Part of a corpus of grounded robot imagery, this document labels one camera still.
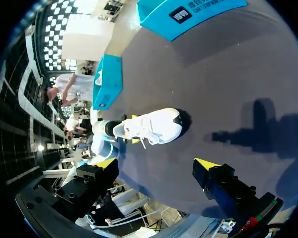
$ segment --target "yellow marking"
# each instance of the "yellow marking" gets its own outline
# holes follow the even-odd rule
[[[136,117],[138,117],[137,115],[134,115],[134,114],[132,114],[132,116],[131,116],[131,118],[136,118]],[[131,140],[131,143],[132,144],[137,144],[137,143],[139,143],[140,142],[140,140],[139,139],[132,139]]]
[[[113,162],[114,160],[116,160],[117,158],[112,158],[112,159],[109,159],[109,160],[104,160],[102,162],[99,162],[99,163],[96,163],[96,164],[93,164],[93,165],[97,165],[99,167],[102,167],[102,168],[106,168],[111,162]]]
[[[213,167],[214,165],[219,166],[218,164],[206,161],[206,160],[202,160],[199,158],[194,158],[195,160],[197,160],[201,165],[203,165],[204,168],[207,169],[207,171],[209,170],[209,168]]]

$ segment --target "white sneaker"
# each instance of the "white sneaker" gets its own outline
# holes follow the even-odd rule
[[[136,118],[127,119],[113,128],[113,134],[127,140],[139,138],[151,145],[166,144],[175,140],[182,131],[180,112],[174,108],[165,108],[147,113]]]

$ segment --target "white shirt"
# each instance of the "white shirt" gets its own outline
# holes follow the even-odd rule
[[[93,101],[93,89],[94,89],[94,78],[92,75],[77,74],[77,78],[74,84],[69,88],[66,100],[72,100],[77,98],[84,101]],[[61,94],[66,87],[72,73],[61,74],[56,78],[55,86],[58,88]]]
[[[66,130],[71,131],[75,130],[78,125],[80,125],[81,121],[76,119],[73,114],[70,115],[68,120],[66,121]]]

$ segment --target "turquoise box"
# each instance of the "turquoise box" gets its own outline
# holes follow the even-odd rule
[[[102,76],[101,86],[96,80]],[[107,110],[123,90],[122,59],[104,54],[94,79],[93,108]]]
[[[246,6],[246,0],[139,0],[140,25],[169,41],[206,19]]]

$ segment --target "black label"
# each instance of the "black label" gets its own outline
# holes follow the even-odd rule
[[[169,16],[179,24],[192,17],[191,13],[182,6],[170,13]]]

